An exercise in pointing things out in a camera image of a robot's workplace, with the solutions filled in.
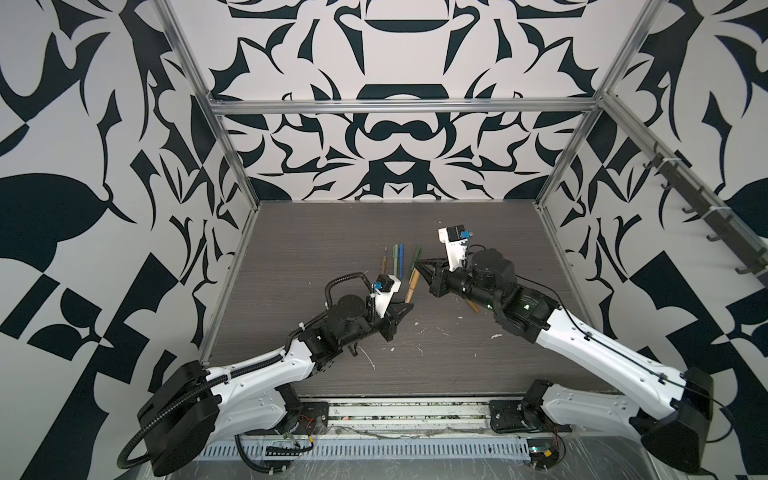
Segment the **dark green pen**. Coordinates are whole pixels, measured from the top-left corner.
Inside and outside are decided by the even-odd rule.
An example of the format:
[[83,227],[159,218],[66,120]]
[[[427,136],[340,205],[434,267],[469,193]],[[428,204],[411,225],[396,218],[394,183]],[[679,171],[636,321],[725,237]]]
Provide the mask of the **dark green pen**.
[[422,246],[420,244],[417,244],[414,250],[414,253],[412,255],[409,271],[408,271],[408,278],[411,278],[413,276],[413,273],[415,271],[415,265],[416,262],[420,259],[422,252]]

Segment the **blue pen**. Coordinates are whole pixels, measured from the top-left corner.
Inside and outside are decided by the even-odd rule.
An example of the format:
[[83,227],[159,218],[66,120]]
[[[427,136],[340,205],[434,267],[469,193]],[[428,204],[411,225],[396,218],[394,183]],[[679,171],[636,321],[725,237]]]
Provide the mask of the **blue pen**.
[[404,244],[400,243],[398,245],[398,278],[403,279],[405,276],[405,266],[404,266],[404,256],[405,256],[405,248]]

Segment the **tan pen cap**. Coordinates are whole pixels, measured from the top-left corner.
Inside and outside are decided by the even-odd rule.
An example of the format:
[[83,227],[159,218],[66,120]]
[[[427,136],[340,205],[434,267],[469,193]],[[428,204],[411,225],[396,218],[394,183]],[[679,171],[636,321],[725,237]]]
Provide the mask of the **tan pen cap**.
[[418,269],[415,269],[412,272],[412,275],[411,275],[411,278],[410,278],[410,282],[409,282],[409,287],[410,288],[414,288],[417,285],[417,283],[419,281],[419,278],[420,278],[420,272],[419,272]]

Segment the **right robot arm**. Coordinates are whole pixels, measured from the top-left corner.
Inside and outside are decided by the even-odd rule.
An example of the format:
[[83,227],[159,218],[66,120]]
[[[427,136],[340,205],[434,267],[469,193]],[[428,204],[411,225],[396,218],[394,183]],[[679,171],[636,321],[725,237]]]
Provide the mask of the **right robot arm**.
[[625,437],[678,471],[705,474],[704,450],[718,404],[709,374],[664,365],[594,329],[553,289],[518,276],[495,249],[469,258],[422,259],[415,269],[435,297],[453,294],[486,308],[506,332],[561,355],[615,390],[601,394],[536,380],[519,403],[518,423],[549,430],[582,426]]

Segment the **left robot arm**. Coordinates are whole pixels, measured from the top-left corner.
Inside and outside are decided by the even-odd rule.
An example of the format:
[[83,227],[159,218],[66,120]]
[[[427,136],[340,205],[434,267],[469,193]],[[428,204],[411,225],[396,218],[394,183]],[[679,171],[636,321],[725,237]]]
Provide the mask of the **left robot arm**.
[[183,364],[139,409],[139,431],[118,454],[117,467],[149,463],[163,476],[216,441],[250,432],[290,433],[303,411],[295,384],[327,370],[344,352],[356,355],[359,342],[372,335],[392,340],[413,308],[395,300],[400,288],[394,275],[343,275],[326,284],[324,310],[275,350],[220,367]]

